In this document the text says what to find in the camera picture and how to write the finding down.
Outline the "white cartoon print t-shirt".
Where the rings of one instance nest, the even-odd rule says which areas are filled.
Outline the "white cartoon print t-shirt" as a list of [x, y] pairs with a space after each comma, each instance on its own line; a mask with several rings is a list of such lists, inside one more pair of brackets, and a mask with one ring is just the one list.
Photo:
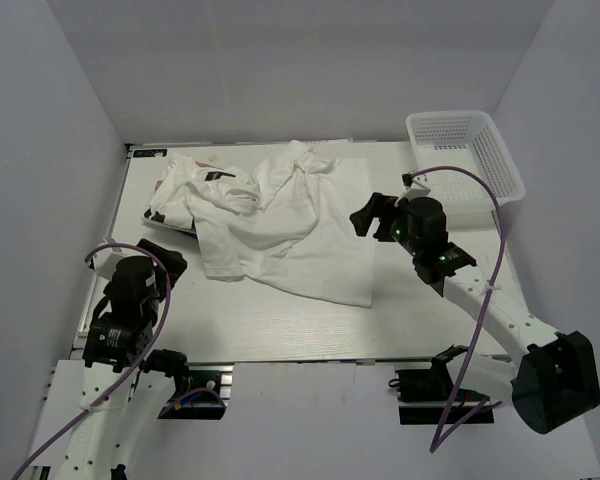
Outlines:
[[183, 174], [207, 277], [370, 307], [374, 248], [349, 220], [370, 193], [366, 160], [292, 141], [251, 173], [190, 160]]

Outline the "white black print t-shirt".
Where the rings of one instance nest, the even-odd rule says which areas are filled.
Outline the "white black print t-shirt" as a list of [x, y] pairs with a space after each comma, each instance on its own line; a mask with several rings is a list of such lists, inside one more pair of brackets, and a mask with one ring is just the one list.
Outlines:
[[236, 214], [258, 207], [260, 188], [244, 171], [173, 154], [156, 182], [143, 218], [181, 231], [194, 231], [194, 208], [204, 203]]

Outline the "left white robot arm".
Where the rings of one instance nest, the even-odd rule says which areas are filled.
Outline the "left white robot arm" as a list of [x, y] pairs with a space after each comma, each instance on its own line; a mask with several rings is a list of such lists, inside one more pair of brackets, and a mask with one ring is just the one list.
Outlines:
[[56, 476], [127, 479], [164, 404], [191, 387], [186, 355], [154, 346], [187, 262], [147, 239], [101, 244], [85, 261], [106, 285], [82, 353], [80, 412], [65, 429]]

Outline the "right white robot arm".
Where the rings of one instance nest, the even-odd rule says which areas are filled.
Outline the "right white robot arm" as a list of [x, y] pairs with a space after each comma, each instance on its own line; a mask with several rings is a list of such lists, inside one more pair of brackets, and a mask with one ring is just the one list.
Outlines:
[[578, 331], [564, 334], [490, 285], [476, 260], [451, 242], [440, 202], [373, 193], [350, 216], [357, 236], [374, 220], [374, 238], [396, 242], [412, 257], [418, 278], [494, 338], [508, 361], [452, 346], [431, 360], [426, 384], [452, 399], [464, 390], [510, 404], [533, 431], [546, 434], [600, 405], [595, 355]]

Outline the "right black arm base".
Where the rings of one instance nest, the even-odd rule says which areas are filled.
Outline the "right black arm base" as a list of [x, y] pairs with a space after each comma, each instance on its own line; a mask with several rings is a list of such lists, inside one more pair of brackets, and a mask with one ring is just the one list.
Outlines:
[[[466, 346], [451, 346], [434, 356], [427, 368], [396, 370], [394, 378], [388, 381], [388, 388], [397, 394], [400, 425], [435, 426], [438, 423], [455, 378], [447, 371], [447, 364], [459, 359], [467, 349]], [[446, 424], [451, 425], [461, 419], [482, 398], [477, 392], [461, 388], [456, 394]], [[466, 423], [493, 424], [493, 411], [490, 407], [483, 407]]]

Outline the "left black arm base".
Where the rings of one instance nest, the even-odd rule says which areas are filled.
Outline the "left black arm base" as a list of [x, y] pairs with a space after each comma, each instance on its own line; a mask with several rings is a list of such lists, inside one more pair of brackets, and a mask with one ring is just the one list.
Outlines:
[[147, 359], [172, 379], [174, 393], [159, 414], [168, 420], [220, 420], [232, 386], [232, 366], [190, 363], [184, 353], [159, 350]]

